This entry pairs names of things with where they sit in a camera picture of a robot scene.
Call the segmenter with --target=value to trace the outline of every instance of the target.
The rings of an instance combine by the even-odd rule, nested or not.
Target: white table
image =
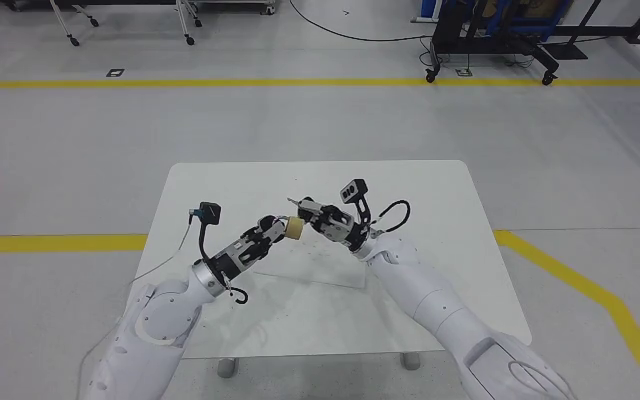
[[[220,225],[210,226],[207,233],[206,248],[214,254],[260,217],[294,214],[295,206],[286,197],[308,195],[355,215],[355,208],[338,197],[354,178],[366,180],[374,217],[392,201],[408,200],[411,218],[399,232],[413,241],[423,263],[448,277],[491,327],[531,343],[482,204],[460,161],[177,164],[169,172],[136,276],[173,253],[184,234],[188,209],[201,201],[222,206]],[[185,279],[188,266],[200,258],[198,229],[194,220],[176,259],[137,281],[132,292],[148,282]],[[267,258],[234,280],[234,286],[249,292],[247,304],[237,305],[224,295],[206,305],[185,358],[442,349],[343,246],[314,234],[307,227],[306,243],[277,244]],[[293,274],[295,279],[263,273]]]

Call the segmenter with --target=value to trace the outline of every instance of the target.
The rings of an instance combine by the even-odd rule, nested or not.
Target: small cylinder
[[[302,235],[302,228],[304,227],[304,221],[298,217],[289,217],[287,221],[287,228],[284,231],[284,236],[289,239],[298,240]]]

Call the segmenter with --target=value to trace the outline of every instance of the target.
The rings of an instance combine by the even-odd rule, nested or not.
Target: yellow tape
[[[640,364],[640,327],[638,327],[633,319],[633,314],[621,299],[513,233],[494,231],[494,235],[496,242],[500,246],[510,248],[604,307],[611,319],[613,319],[636,362]]]
[[[427,86],[423,78],[155,79],[0,81],[0,89],[97,89],[251,86]],[[542,86],[539,79],[438,78],[435,86]],[[640,79],[557,79],[553,86],[640,86]]]
[[[0,236],[0,253],[142,251],[147,235]]]

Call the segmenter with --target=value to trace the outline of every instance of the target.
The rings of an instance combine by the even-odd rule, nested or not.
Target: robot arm
[[[204,304],[226,290],[247,294],[230,282],[256,261],[265,257],[285,236],[297,239],[296,218],[266,216],[257,226],[213,257],[204,249],[208,225],[217,225],[220,207],[201,203],[190,212],[200,219],[202,259],[189,269],[186,282],[164,281],[146,285],[131,299],[127,311],[111,338],[104,356],[95,367],[85,392],[87,400],[157,400],[165,392],[178,367]]]
[[[389,230],[372,229],[364,201],[366,191],[362,180],[341,191],[345,203],[356,203],[359,222],[337,207],[309,197],[290,201],[297,204],[298,216],[317,232],[344,244],[366,262],[402,311],[451,353],[472,400],[575,398],[564,379],[533,350],[515,337],[491,329],[467,308],[438,271],[420,263],[416,248],[407,240],[387,233]],[[410,212],[408,203],[406,206],[403,222]]]

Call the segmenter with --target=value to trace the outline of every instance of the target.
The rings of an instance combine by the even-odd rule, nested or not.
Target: gray floor
[[[360,36],[432,31],[416,1],[298,0]],[[341,39],[300,20],[204,14],[197,44],[167,7],[92,7],[100,28],[0,8],[0,80],[422,77],[417,42]],[[638,79],[640,51],[581,45],[562,78]],[[541,75],[475,56],[476,77]],[[454,58],[443,77],[466,57]],[[524,239],[616,293],[640,320],[640,87],[261,87],[0,90],[0,235],[148,232],[177,162],[461,159],[494,229]],[[533,347],[582,400],[633,399],[638,364],[608,314],[510,250],[503,257]],[[138,253],[0,254],[0,399],[68,399],[78,363],[124,307]],[[85,375],[94,357],[89,357]],[[407,372],[394,354],[180,365],[165,399],[464,399],[445,353]]]

